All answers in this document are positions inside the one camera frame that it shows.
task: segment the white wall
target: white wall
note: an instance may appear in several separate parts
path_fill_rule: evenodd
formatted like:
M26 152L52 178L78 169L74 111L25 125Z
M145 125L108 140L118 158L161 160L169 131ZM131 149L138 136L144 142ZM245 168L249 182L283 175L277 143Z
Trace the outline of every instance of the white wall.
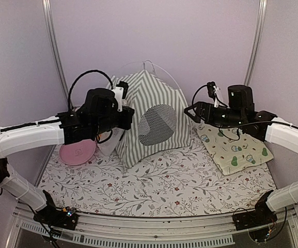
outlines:
M122 76L141 68L118 70L123 65L150 59L173 75L189 101L208 81L223 89L244 82L259 1L63 0L51 6L68 85L85 70ZM75 87L73 102L82 104L88 89L106 83L87 75Z
M298 125L298 1L268 1L251 87L257 110ZM276 185L297 181L298 156L278 146L270 149L275 159L269 167Z
M38 120L66 110L41 0L0 1L0 126ZM9 157L34 182L48 147ZM16 200L0 196L0 248L5 246Z

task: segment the pink plate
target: pink plate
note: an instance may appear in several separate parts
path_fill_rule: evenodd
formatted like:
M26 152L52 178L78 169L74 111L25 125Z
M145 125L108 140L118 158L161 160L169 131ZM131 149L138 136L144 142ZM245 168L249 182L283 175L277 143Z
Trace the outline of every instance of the pink plate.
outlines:
M96 142L86 139L70 145L62 145L60 160L67 165L77 166L86 163L96 150Z

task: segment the floral tablecloth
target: floral tablecloth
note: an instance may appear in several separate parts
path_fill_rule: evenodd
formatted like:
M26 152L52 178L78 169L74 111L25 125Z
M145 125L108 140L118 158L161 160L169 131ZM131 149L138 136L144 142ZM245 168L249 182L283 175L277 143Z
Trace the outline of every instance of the floral tablecloth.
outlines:
M275 188L266 164L223 176L192 130L189 147L158 152L124 170L115 152L81 166L61 163L56 147L39 188L58 206L131 216L189 216L252 208Z

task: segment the circular mesh window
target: circular mesh window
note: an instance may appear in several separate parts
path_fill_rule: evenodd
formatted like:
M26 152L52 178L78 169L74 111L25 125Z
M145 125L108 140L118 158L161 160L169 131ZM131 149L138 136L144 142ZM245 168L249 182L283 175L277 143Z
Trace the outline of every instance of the circular mesh window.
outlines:
M175 132L176 111L169 105L159 104L149 108L138 124L141 144L152 146L168 140Z

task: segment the vertical metal pole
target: vertical metal pole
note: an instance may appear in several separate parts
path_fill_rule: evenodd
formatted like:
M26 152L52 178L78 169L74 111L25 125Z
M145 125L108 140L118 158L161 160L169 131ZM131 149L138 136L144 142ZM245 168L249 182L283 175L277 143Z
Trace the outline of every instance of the vertical metal pole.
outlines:
M254 70L254 66L256 63L256 58L259 50L259 43L261 40L262 31L263 31L266 7L267 7L267 0L260 0L258 18L257 18L257 27L256 27L253 46L252 46L251 57L248 63L247 72L244 80L244 85L246 86L250 85L250 82L252 79L252 74L253 74L253 70Z
M51 44L52 52L54 55L60 84L61 84L64 96L65 96L65 100L67 102L69 90L68 90L68 87L66 84L65 75L64 75L64 71L62 69L61 59L60 59L60 55L59 55L59 51L58 51L54 23L53 23L52 13L51 13L50 0L42 0L42 3L43 3L43 11L44 11L46 27L47 27L48 35L50 38L50 44Z

